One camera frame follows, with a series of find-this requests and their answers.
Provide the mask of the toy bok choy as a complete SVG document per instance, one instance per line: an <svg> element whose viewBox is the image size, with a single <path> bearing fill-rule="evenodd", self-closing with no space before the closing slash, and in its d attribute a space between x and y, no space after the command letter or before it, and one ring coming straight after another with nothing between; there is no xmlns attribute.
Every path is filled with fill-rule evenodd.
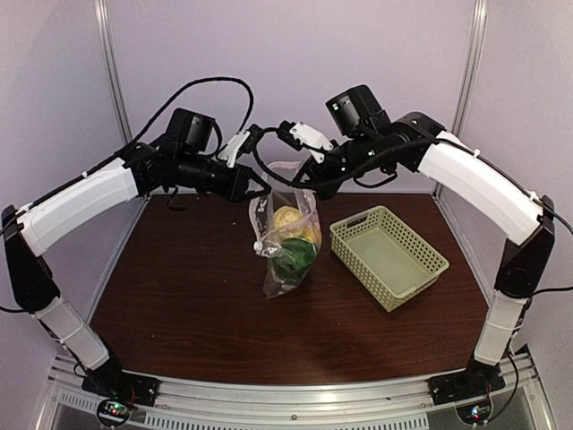
<svg viewBox="0 0 573 430"><path fill-rule="evenodd" d="M317 253L317 246L308 240L288 238L282 242L278 255L271 260L272 268L280 280L298 284L310 270Z"/></svg>

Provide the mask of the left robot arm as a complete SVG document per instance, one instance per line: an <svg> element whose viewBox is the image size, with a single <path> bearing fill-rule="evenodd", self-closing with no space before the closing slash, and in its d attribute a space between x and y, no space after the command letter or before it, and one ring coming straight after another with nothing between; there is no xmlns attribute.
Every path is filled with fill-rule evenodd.
<svg viewBox="0 0 573 430"><path fill-rule="evenodd" d="M18 310L39 321L110 398L123 396L129 380L121 361L64 298L46 254L89 222L162 188L190 188L228 202L244 202L270 190L239 163L263 130L238 132L218 152L204 152L216 122L178 108L167 130L150 143L136 140L71 181L20 208L2 213L4 252Z"/></svg>

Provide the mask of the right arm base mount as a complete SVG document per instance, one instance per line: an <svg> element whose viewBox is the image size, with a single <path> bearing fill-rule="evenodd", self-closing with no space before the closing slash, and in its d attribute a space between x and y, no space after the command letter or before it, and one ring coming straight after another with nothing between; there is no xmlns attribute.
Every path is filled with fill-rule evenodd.
<svg viewBox="0 0 573 430"><path fill-rule="evenodd" d="M502 376L488 379L458 372L433 376L428 381L432 402L435 406L454 404L458 418L469 426L484 425L492 416L491 394L504 389Z"/></svg>

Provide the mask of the clear zip top bag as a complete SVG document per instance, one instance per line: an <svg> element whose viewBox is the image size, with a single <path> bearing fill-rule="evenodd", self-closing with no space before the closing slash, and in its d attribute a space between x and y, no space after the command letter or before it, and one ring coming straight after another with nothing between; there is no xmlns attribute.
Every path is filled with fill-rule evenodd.
<svg viewBox="0 0 573 430"><path fill-rule="evenodd" d="M321 224L314 193L294 189L267 174L271 193L249 203L254 252L267 260L266 298L294 290L303 282L321 249Z"/></svg>

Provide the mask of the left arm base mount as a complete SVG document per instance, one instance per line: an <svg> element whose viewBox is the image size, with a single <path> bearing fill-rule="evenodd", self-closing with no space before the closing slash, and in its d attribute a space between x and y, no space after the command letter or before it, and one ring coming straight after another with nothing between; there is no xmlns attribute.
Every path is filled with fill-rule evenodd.
<svg viewBox="0 0 573 430"><path fill-rule="evenodd" d="M109 388L92 374L83 377L82 389L92 392L102 400L96 406L96 419L103 427L117 428L125 425L139 406L153 407L156 402L159 380L150 376L122 373L120 383Z"/></svg>

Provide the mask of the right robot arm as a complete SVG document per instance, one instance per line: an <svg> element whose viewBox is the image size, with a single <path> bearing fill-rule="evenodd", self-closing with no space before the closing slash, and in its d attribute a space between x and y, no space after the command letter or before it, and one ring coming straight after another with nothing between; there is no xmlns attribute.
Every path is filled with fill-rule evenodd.
<svg viewBox="0 0 573 430"><path fill-rule="evenodd" d="M394 174L398 165L444 185L473 205L506 235L494 284L492 305L466 369L432 378L443 392L446 385L475 396L493 386L498 364L524 317L555 243L553 202L527 191L515 180L471 150L455 134L421 112L392 121L371 89L350 88L325 104L342 144L303 122L284 126L296 149L307 149L311 160L302 169L301 186L326 200L349 179L378 169Z"/></svg>

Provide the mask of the beige toy walnut ball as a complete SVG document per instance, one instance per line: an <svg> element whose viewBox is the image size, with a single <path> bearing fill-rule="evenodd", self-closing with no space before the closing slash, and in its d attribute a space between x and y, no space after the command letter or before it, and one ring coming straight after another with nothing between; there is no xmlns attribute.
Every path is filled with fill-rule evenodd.
<svg viewBox="0 0 573 430"><path fill-rule="evenodd" d="M282 237L301 237L304 234L304 228L294 228L294 224L302 219L301 212L292 206L281 206L273 215L274 227Z"/></svg>

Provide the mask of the yellow toy lemon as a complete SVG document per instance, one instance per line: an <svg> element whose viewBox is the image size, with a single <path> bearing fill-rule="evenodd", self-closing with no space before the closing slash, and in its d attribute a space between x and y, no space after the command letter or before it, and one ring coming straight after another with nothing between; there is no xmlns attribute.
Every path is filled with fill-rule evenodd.
<svg viewBox="0 0 573 430"><path fill-rule="evenodd" d="M316 226L305 227L304 238L315 245L321 245L322 242L321 230Z"/></svg>

